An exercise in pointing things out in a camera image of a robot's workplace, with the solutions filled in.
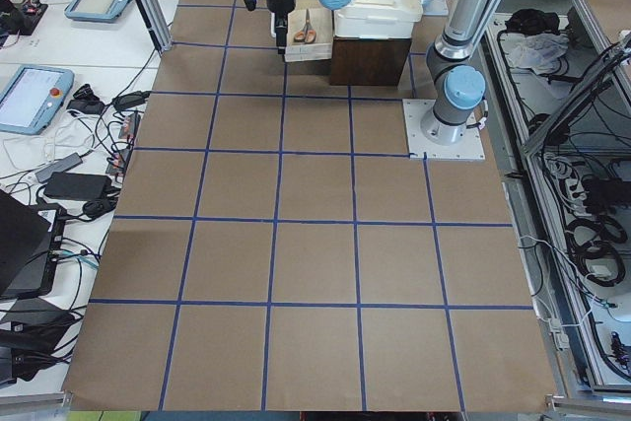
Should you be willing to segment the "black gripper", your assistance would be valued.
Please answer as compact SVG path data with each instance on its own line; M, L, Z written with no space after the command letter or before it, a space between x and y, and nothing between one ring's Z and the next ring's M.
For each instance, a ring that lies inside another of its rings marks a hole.
M273 14L273 31L275 33L277 52L284 63L286 60L287 35L289 30L289 14L295 10L296 0L267 0L267 8Z

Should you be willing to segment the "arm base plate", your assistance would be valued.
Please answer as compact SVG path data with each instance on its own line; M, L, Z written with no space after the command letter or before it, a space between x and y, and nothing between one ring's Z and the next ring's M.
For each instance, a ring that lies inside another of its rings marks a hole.
M408 156L412 160L483 162L481 133L472 110L465 124L445 125L434 114L434 100L403 100Z

